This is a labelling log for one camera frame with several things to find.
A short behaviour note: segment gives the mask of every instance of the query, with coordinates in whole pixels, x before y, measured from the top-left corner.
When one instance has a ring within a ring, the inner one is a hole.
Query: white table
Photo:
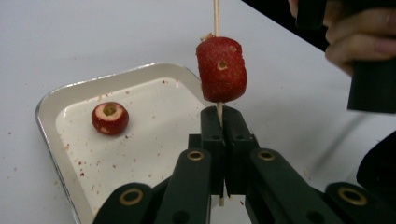
[[[74,223],[35,122],[39,100],[147,63],[179,63],[198,74],[195,47],[213,31],[212,7],[212,0],[2,1],[1,223]],[[395,117],[347,111],[350,78],[239,0],[220,1],[220,33],[243,46],[247,92],[229,105],[261,146],[280,151],[317,189],[356,183],[362,157],[394,131]],[[213,223],[233,214],[219,213]]]

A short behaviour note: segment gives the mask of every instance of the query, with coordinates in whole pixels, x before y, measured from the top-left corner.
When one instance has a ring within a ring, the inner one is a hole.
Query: white tray
[[[125,106],[130,123],[120,135],[92,126],[102,102]],[[189,133],[200,132],[200,112],[210,106],[200,80],[188,69],[153,63],[67,85],[38,104],[36,120],[73,207],[77,222],[92,223],[117,187],[131,182],[152,187],[172,174]]]

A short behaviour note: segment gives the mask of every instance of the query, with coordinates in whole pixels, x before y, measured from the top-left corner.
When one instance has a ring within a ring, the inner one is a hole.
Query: red strawberry
[[[209,34],[196,48],[204,98],[213,103],[236,100],[245,93],[247,70],[235,40]]]
[[[129,121],[128,111],[116,102],[102,103],[96,106],[91,115],[93,127],[108,135],[121,133]]]

